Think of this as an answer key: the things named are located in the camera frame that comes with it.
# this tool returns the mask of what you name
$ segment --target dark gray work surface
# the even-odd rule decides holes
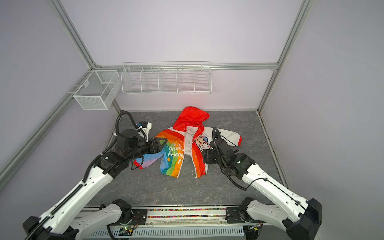
[[[172,127],[181,112],[132,112],[136,122],[152,123],[149,137]],[[280,181],[272,154],[255,111],[211,111],[203,124],[235,131],[243,138],[240,152],[250,156],[271,177]],[[132,128],[127,115],[120,121],[119,130]],[[235,179],[241,185],[246,183]],[[207,174],[195,178],[195,168],[190,156],[184,157],[180,175],[174,178],[160,173],[160,160],[144,169],[125,169],[105,186],[88,205],[110,204],[123,199],[132,206],[149,205],[239,205],[245,197],[262,203],[271,202],[256,189],[247,191],[236,188],[217,165],[210,165]]]

